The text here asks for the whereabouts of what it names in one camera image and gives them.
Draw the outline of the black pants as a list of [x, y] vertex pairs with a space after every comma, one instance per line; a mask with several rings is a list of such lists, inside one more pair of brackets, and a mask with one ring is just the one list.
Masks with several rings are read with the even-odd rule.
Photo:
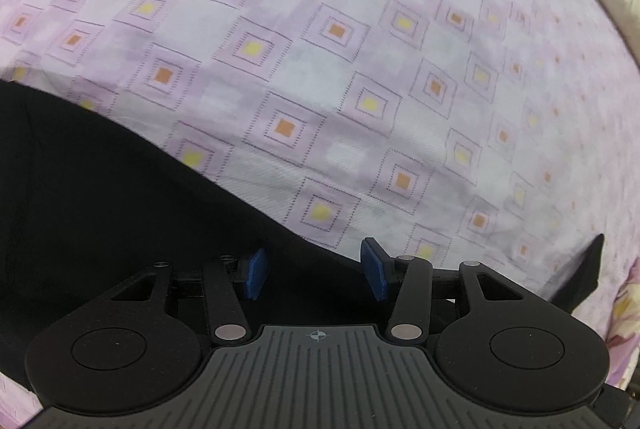
[[[388, 148], [368, 163], [377, 241], [397, 229], [401, 201], [442, 218], [463, 196], [430, 160]], [[410, 267], [396, 299], [376, 300], [360, 257], [336, 253], [359, 205], [344, 185], [306, 178], [273, 221], [113, 121], [3, 82], [2, 373], [62, 397], [166, 393], [209, 355], [265, 342], [266, 375], [383, 381], [400, 362], [471, 391], [602, 385], [604, 343], [570, 315], [584, 287], [544, 300], [463, 267], [461, 293], [436, 299]], [[178, 260], [259, 249], [256, 299], [171, 298]]]

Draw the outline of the purple patterned bed sheet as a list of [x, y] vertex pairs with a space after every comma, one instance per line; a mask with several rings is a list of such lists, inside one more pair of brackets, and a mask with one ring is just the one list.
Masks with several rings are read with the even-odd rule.
[[[306, 178], [360, 197], [396, 149], [463, 189], [442, 218], [401, 201], [378, 243], [443, 270], [487, 267], [605, 345], [639, 259], [639, 56], [599, 0], [1, 0], [1, 85], [137, 134], [276, 222]], [[1, 371], [6, 428], [634, 428], [604, 382], [524, 390], [393, 363], [383, 381], [266, 375], [265, 342], [209, 355], [153, 394], [62, 397]]]

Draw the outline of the purple floral pillow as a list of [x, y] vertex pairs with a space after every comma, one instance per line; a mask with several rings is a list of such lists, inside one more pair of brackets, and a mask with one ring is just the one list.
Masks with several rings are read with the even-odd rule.
[[606, 383], [621, 390], [627, 388], [639, 363], [639, 289], [639, 259], [636, 259], [618, 290], [605, 338], [610, 354]]

